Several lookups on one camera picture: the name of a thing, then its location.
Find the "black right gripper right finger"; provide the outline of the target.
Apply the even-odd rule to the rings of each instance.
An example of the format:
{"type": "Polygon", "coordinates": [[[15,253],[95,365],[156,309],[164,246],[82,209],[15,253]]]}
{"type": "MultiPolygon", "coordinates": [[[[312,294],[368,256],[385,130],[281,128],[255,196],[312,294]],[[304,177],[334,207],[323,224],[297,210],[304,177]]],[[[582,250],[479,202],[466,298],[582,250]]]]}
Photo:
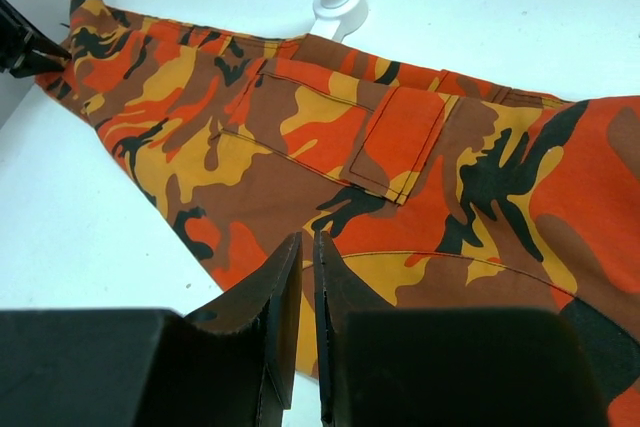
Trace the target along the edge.
{"type": "Polygon", "coordinates": [[[604,426],[604,401],[559,316],[528,308],[400,309],[314,238],[326,426],[604,426]]]}

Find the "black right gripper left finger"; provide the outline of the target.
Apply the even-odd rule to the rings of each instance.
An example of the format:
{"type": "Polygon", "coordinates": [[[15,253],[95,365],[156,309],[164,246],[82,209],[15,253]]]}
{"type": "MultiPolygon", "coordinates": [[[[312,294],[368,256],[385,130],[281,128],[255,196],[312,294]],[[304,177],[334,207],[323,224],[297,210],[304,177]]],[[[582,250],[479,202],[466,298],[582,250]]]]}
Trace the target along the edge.
{"type": "Polygon", "coordinates": [[[302,237],[230,290],[163,309],[5,310],[5,426],[278,426],[292,403],[302,237]]]}

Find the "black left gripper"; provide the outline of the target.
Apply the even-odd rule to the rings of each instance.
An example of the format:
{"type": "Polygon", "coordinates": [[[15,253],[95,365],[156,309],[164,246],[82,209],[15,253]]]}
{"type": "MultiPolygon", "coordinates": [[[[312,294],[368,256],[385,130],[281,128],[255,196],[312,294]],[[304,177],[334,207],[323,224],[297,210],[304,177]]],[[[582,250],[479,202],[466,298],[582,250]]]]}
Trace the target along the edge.
{"type": "Polygon", "coordinates": [[[1,0],[1,72],[26,78],[64,70],[71,54],[27,20],[11,3],[1,0]]]}

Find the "orange camouflage trousers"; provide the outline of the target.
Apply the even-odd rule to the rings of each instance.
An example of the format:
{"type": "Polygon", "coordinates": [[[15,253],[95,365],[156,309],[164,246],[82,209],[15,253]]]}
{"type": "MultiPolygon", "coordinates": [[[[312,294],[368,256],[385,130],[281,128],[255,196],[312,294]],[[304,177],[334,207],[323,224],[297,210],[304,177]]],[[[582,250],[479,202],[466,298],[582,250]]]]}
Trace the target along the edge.
{"type": "Polygon", "coordinates": [[[37,84],[220,288],[324,231],[396,307],[563,315],[611,423],[638,424],[637,97],[565,101],[103,0],[70,0],[64,45],[37,84]]]}

